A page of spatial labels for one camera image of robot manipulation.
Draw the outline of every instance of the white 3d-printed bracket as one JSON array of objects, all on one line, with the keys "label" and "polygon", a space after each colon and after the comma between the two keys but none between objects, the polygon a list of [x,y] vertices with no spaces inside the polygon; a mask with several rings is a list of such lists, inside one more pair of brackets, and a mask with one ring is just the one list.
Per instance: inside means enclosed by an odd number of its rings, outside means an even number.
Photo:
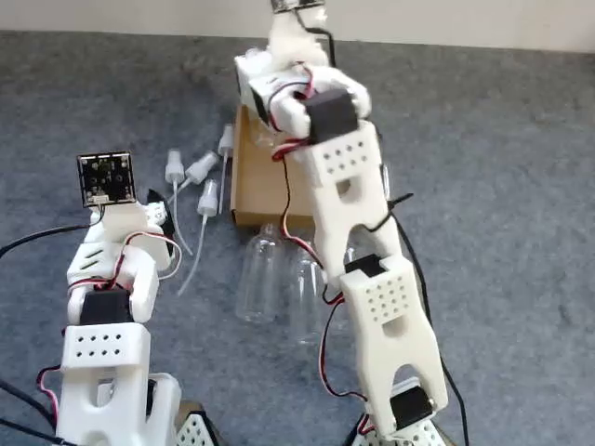
[{"label": "white 3d-printed bracket", "polygon": [[[298,151],[295,156],[305,164],[311,184],[316,251],[329,283],[337,286],[338,277],[345,273],[343,258],[351,230],[360,225],[373,228],[389,213],[376,128],[360,121],[358,130]],[[341,183],[347,186],[344,193]],[[401,253],[392,219],[370,236],[381,256]]]},{"label": "white 3d-printed bracket", "polygon": [[413,366],[434,412],[448,403],[436,336],[426,318],[411,262],[401,254],[380,260],[385,272],[367,277],[360,269],[341,277],[356,332],[358,371],[366,406],[383,439],[398,439],[390,407],[396,373]]},{"label": "white 3d-printed bracket", "polygon": [[180,389],[168,374],[155,381],[145,416],[151,336],[138,323],[69,326],[62,356],[57,434],[78,444],[175,444]]}]

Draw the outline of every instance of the red wire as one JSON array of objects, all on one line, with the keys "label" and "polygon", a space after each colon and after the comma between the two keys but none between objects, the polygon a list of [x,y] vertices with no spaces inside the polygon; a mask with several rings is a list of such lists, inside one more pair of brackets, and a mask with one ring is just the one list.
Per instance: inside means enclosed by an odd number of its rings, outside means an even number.
[{"label": "red wire", "polygon": [[277,151],[272,155],[272,160],[279,163],[283,158],[294,151],[299,151],[306,147],[306,139],[289,138],[277,148]]},{"label": "red wire", "polygon": [[333,306],[333,309],[331,310],[331,314],[328,316],[328,321],[326,321],[326,326],[324,327],[323,337],[321,339],[320,350],[319,350],[319,355],[318,355],[318,370],[320,372],[321,379],[323,380],[324,387],[326,388],[326,391],[328,393],[330,393],[334,397],[338,397],[338,398],[357,397],[360,400],[366,402],[366,401],[368,401],[368,398],[366,398],[364,395],[362,395],[359,392],[353,392],[353,391],[337,392],[337,391],[335,391],[331,387],[330,383],[328,382],[328,377],[326,376],[325,356],[326,356],[326,338],[328,336],[328,329],[330,328],[331,321],[333,320],[333,316],[335,315],[335,311],[337,311],[337,308],[339,308],[344,303],[345,303],[345,298],[343,298],[343,297],[341,297],[339,300],[337,300],[336,304]]},{"label": "red wire", "polygon": [[304,96],[306,96],[306,98],[311,98],[313,88],[314,88],[314,73],[306,65],[302,65],[302,67],[303,67],[304,71],[308,74],[308,76],[310,77],[310,80],[308,81],[308,84],[306,85],[306,92],[304,93]]},{"label": "red wire", "polygon": [[368,421],[369,421],[369,420],[370,420],[370,415],[368,415],[368,414],[365,414],[365,415],[362,417],[362,420],[361,420],[361,422],[359,423],[359,425],[358,425],[358,428],[357,428],[357,433],[358,433],[358,434],[360,434],[360,435],[362,435],[362,436],[364,436],[364,437],[365,437],[365,436],[366,436],[366,435],[368,435],[370,432],[372,432],[372,431],[376,430],[376,428],[375,428],[374,426],[370,426],[369,428],[367,428],[367,429],[364,429],[365,425],[367,425],[367,424],[368,424]]},{"label": "red wire", "polygon": [[285,175],[285,187],[287,190],[287,204],[285,205],[285,210],[283,211],[283,213],[281,215],[280,231],[285,239],[287,239],[289,242],[296,244],[301,249],[303,249],[308,254],[310,254],[311,257],[314,259],[314,261],[318,264],[318,266],[322,270],[324,270],[323,262],[321,261],[320,257],[318,257],[318,255],[316,254],[316,251],[314,251],[305,241],[303,241],[299,237],[295,237],[295,236],[291,235],[289,233],[289,230],[287,229],[287,216],[289,214],[289,208],[291,207],[291,188],[289,186],[289,173],[287,171],[287,161],[285,160],[285,157],[282,157],[281,161],[283,161],[283,169],[284,169],[284,175]]},{"label": "red wire", "polygon": [[120,257],[118,258],[118,262],[115,265],[115,270],[113,271],[113,277],[110,279],[110,281],[108,282],[108,284],[106,285],[108,288],[113,288],[115,286],[116,281],[118,280],[118,276],[120,275],[120,270],[122,269],[122,265],[124,264],[124,248],[126,248],[127,246],[130,245],[130,243],[132,242],[132,240],[140,235],[145,235],[145,234],[149,234],[152,235],[154,237],[158,237],[161,239],[167,239],[167,237],[164,234],[159,234],[157,232],[137,232],[134,233],[132,235],[129,235],[126,238],[126,242],[124,243],[124,246],[122,247],[122,253],[120,254]]},{"label": "red wire", "polygon": [[54,418],[54,423],[56,425],[58,424],[58,410],[59,410],[58,397],[52,390],[46,388],[46,386],[44,385],[44,379],[46,377],[47,372],[55,372],[59,369],[60,369],[59,364],[53,365],[51,367],[46,367],[45,369],[42,369],[39,371],[39,373],[37,374],[37,378],[35,379],[35,384],[37,385],[37,388],[39,389],[39,391],[42,392],[44,395],[46,395],[51,402],[52,416]]}]

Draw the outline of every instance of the cardboard box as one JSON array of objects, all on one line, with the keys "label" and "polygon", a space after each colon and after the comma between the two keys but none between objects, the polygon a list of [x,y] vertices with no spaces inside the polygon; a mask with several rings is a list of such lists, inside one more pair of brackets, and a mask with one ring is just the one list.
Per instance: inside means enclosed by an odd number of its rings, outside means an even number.
[{"label": "cardboard box", "polygon": [[[239,107],[236,114],[231,174],[231,214],[237,226],[257,227],[278,223],[287,203],[282,163],[271,159],[271,150],[255,145],[260,124],[249,109]],[[291,207],[291,227],[311,228],[311,206],[303,169],[287,158]]]}]

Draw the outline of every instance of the clear plastic tube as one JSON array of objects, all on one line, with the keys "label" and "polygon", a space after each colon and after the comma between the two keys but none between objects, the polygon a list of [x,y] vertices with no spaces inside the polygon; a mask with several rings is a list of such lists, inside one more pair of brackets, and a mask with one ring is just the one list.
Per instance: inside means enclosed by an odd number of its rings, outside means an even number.
[{"label": "clear plastic tube", "polygon": [[190,249],[190,246],[184,240],[182,231],[179,229],[179,223],[178,223],[178,182],[177,181],[174,181],[174,197],[173,198],[174,198],[174,229],[176,230],[176,234],[178,235],[179,241],[180,241],[180,243],[182,243],[182,246],[184,247],[186,252],[188,252],[189,255],[193,256],[192,249]]},{"label": "clear plastic tube", "polygon": [[186,289],[192,282],[192,278],[194,277],[194,274],[196,274],[196,271],[198,270],[198,263],[201,260],[201,253],[203,252],[203,243],[205,241],[205,229],[206,229],[206,221],[207,220],[208,220],[208,216],[204,215],[203,216],[203,226],[201,227],[201,235],[198,239],[198,247],[196,248],[196,257],[194,258],[194,263],[192,264],[192,269],[190,271],[190,274],[188,275],[188,277],[186,278],[186,280],[184,281],[182,286],[179,288],[178,297],[180,297],[181,295],[184,294],[184,292],[186,291]]},{"label": "clear plastic tube", "polygon": [[223,155],[223,167],[221,168],[221,189],[219,191],[219,213],[223,213],[223,198],[225,194],[225,174],[227,171],[227,161],[230,155],[229,152],[226,151]]}]

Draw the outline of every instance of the white plastic part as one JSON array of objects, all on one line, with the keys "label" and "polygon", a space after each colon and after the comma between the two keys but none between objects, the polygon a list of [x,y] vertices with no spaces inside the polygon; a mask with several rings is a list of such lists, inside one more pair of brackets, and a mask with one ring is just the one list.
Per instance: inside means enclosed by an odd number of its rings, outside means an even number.
[{"label": "white plastic part", "polygon": [[219,140],[217,152],[220,156],[232,156],[233,154],[233,124],[225,125],[223,135]]},{"label": "white plastic part", "polygon": [[203,194],[198,201],[196,212],[200,216],[212,217],[218,213],[218,184],[213,179],[208,179],[203,189]]},{"label": "white plastic part", "polygon": [[240,87],[240,101],[253,112],[257,111],[254,94],[250,88],[250,81],[274,71],[272,67],[272,54],[251,48],[244,56],[235,58],[235,68],[238,73]]},{"label": "white plastic part", "polygon": [[[348,135],[296,152],[306,167],[316,224],[315,246],[328,281],[338,286],[343,258],[353,228],[373,228],[389,213],[380,175],[380,148],[373,124],[361,121]],[[337,184],[349,181],[341,193]],[[371,234],[380,256],[401,253],[399,233],[391,219]]]},{"label": "white plastic part", "polygon": [[227,173],[227,162],[233,156],[233,125],[225,125],[223,136],[219,141],[218,154],[223,157],[223,166],[221,167],[221,189],[219,192],[219,213],[223,212],[223,200],[225,199],[225,176]]},{"label": "white plastic part", "polygon": [[58,436],[101,446],[175,444],[180,389],[174,378],[151,376],[156,387],[145,415],[150,342],[138,323],[67,328]]},{"label": "white plastic part", "polygon": [[402,428],[392,414],[390,396],[402,367],[416,370],[435,412],[446,406],[448,394],[436,336],[421,305],[411,262],[399,253],[380,260],[380,266],[385,272],[367,277],[357,269],[342,276],[340,285],[353,320],[367,411],[383,439],[398,439]]},{"label": "white plastic part", "polygon": [[383,440],[376,431],[369,434],[357,435],[350,446],[447,446],[436,426],[427,421],[416,425],[415,429],[402,435],[402,439],[395,441]]},{"label": "white plastic part", "polygon": [[[369,116],[372,110],[370,95],[362,84],[355,82],[343,72],[332,67],[310,66],[312,73],[312,87],[318,92],[336,88],[346,89],[353,102],[353,106],[360,119]],[[268,75],[253,78],[249,86],[257,94],[265,109],[271,104],[269,112],[274,116],[277,127],[293,138],[307,138],[310,135],[310,117],[302,101],[294,97],[296,91],[303,92],[310,76],[304,66],[296,65],[283,72],[273,72]],[[280,90],[284,85],[298,83]]]},{"label": "white plastic part", "polygon": [[182,184],[180,190],[184,189],[188,184],[195,184],[200,186],[208,173],[217,165],[219,157],[213,151],[208,151],[205,155],[186,169],[186,181]]},{"label": "white plastic part", "polygon": [[[308,27],[326,28],[324,7],[300,9],[299,16]],[[319,36],[305,31],[293,11],[275,14],[269,34],[268,49],[271,52],[271,69],[284,70],[297,61],[316,66],[328,65],[328,56],[320,43]]]},{"label": "white plastic part", "polygon": [[177,446],[215,446],[205,419],[198,413],[191,413],[178,431]]},{"label": "white plastic part", "polygon": [[[66,273],[68,283],[92,277],[110,279],[121,251],[120,243],[83,243]],[[132,290],[130,312],[134,321],[148,321],[152,315],[159,286],[157,267],[152,257],[142,248],[127,246],[124,250],[124,262],[118,275],[118,282]],[[68,302],[70,323],[79,323],[85,294],[91,289],[92,285],[73,289]]]},{"label": "white plastic part", "polygon": [[179,151],[172,149],[167,153],[167,165],[165,166],[165,181],[169,184],[181,184],[184,181],[184,164]]},{"label": "white plastic part", "polygon": [[[167,212],[163,203],[151,203],[143,206],[140,203],[118,204],[107,206],[105,215],[98,225],[89,229],[85,243],[113,242],[121,243],[132,232],[146,231],[163,234],[160,225],[165,222]],[[150,237],[137,237],[131,246],[145,251],[163,271],[171,264],[171,255],[167,243]]]}]

